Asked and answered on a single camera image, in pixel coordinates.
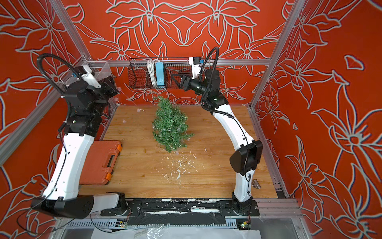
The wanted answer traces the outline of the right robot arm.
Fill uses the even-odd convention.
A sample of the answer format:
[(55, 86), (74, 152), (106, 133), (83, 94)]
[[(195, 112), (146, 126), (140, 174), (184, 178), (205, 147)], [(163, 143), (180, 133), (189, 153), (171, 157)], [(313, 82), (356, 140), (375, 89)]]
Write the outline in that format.
[(229, 136), (235, 150), (230, 157), (230, 165), (235, 172), (232, 208), (237, 215), (250, 215), (253, 205), (252, 180), (261, 160), (263, 144), (244, 129), (222, 93), (220, 73), (216, 68), (218, 59), (219, 48), (214, 47), (205, 59), (189, 59), (193, 68), (191, 75), (175, 74), (172, 79), (179, 89), (200, 95), (201, 107), (218, 120)]

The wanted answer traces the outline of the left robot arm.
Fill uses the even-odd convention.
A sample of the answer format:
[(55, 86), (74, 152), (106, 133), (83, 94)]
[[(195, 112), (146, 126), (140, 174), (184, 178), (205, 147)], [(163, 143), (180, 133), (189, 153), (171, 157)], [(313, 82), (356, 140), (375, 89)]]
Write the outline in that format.
[[(66, 65), (76, 81), (63, 88), (59, 87), (43, 67), (46, 58), (56, 59)], [(102, 210), (125, 213), (127, 203), (124, 193), (79, 195), (82, 170), (101, 125), (102, 113), (109, 99), (118, 94), (115, 80), (111, 76), (97, 80), (88, 66), (73, 67), (51, 53), (39, 55), (36, 64), (41, 75), (65, 99), (68, 111), (59, 128), (63, 144), (59, 160), (42, 195), (31, 201), (31, 210), (70, 219), (84, 219)]]

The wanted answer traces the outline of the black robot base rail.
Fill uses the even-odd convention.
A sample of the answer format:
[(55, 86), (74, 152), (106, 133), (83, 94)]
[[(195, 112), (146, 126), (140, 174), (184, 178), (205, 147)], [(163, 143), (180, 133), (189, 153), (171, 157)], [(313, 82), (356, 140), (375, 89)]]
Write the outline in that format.
[(67, 229), (138, 230), (147, 228), (198, 227), (250, 229), (256, 220), (299, 219), (302, 213), (294, 199), (254, 199), (250, 211), (237, 213), (231, 200), (149, 199), (127, 200), (121, 216), (110, 210), (74, 220)]

